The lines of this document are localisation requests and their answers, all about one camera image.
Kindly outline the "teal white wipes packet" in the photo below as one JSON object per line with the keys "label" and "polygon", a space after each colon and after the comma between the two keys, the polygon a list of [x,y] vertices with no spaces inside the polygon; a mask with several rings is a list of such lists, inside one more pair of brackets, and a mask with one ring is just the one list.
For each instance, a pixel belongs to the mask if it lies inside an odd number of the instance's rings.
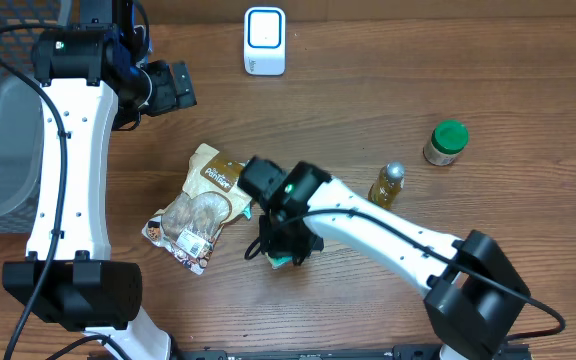
{"label": "teal white wipes packet", "polygon": [[241,214],[247,219],[250,220],[252,218],[252,206],[250,204],[248,204],[244,210],[241,212]]}

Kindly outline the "brown snack pouch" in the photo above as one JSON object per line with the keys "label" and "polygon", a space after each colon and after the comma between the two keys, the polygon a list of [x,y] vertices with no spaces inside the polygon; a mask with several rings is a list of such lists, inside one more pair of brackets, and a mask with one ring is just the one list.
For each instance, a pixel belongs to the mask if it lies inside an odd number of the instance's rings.
{"label": "brown snack pouch", "polygon": [[243,216],[241,212],[252,203],[237,186],[243,168],[243,163],[226,153],[205,143],[199,145],[189,159],[181,192],[155,212],[142,235],[184,268],[201,275],[224,226]]}

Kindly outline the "yellow liquid bottle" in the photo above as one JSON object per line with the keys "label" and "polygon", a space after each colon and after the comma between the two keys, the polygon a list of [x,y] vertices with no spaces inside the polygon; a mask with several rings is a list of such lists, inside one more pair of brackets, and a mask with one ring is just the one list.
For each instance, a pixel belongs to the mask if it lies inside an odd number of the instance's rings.
{"label": "yellow liquid bottle", "polygon": [[390,210],[395,198],[402,191],[405,183],[405,167],[400,162],[386,164],[368,193],[368,200],[372,203]]}

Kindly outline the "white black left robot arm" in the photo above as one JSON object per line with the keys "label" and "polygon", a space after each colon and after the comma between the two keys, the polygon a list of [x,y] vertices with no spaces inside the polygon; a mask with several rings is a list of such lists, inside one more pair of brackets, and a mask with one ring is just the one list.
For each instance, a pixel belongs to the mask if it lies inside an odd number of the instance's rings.
{"label": "white black left robot arm", "polygon": [[178,359],[172,335],[142,306],[138,265],[111,257],[105,194],[109,139],[195,104],[187,66],[150,61],[137,1],[84,1],[70,25],[39,26],[27,85],[40,97],[43,145],[37,214],[5,290],[36,316],[96,341],[114,359]]}

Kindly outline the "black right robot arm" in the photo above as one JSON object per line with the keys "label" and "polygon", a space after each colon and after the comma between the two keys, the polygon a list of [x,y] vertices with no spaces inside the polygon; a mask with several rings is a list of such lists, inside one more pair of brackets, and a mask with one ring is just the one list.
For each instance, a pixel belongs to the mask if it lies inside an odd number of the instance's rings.
{"label": "black right robot arm", "polygon": [[238,187],[263,210],[246,259],[262,253],[300,265],[324,241],[343,243],[406,280],[423,298],[445,359],[491,359],[529,289],[498,243],[425,229],[354,193],[307,162],[286,172],[252,158]]}

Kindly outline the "green lid jar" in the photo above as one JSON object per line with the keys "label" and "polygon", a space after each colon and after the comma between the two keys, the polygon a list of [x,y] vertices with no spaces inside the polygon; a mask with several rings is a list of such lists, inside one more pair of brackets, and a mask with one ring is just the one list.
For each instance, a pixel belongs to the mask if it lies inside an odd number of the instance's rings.
{"label": "green lid jar", "polygon": [[452,164],[469,142],[467,127],[454,119],[439,123],[423,148],[425,159],[435,166]]}

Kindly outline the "teal tissue pack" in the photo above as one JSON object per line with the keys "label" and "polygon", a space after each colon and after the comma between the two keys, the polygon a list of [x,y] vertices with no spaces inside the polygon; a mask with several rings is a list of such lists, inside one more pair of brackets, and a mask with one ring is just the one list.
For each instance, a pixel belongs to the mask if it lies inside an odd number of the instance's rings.
{"label": "teal tissue pack", "polygon": [[271,268],[273,270],[279,269],[284,265],[293,263],[293,257],[292,256],[272,257],[269,254],[266,254],[266,259],[270,263]]}

